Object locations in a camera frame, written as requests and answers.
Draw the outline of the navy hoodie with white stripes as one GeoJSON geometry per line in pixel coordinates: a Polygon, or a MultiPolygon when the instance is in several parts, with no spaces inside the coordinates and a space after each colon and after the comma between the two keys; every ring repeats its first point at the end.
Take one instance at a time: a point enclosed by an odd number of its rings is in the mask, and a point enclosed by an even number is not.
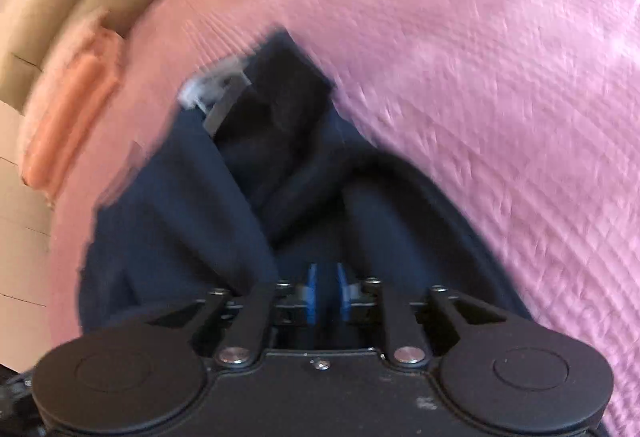
{"type": "Polygon", "coordinates": [[[430,177],[343,119],[333,86],[290,34],[247,60],[215,134],[176,115],[149,161],[96,213],[82,268],[82,331],[224,289],[314,288],[322,322],[341,284],[376,278],[419,298],[443,285],[527,317],[506,269],[430,177]]]}

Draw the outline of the pink bedspread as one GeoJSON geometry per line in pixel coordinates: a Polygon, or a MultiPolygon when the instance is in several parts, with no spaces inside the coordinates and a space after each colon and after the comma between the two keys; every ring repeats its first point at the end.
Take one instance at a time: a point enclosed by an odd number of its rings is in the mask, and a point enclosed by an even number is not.
{"type": "Polygon", "coordinates": [[[180,85],[275,26],[345,119],[457,205],[539,321],[605,354],[606,427],[637,435],[639,0],[157,0],[55,204],[55,342],[79,332],[96,205],[163,137],[180,85]]]}

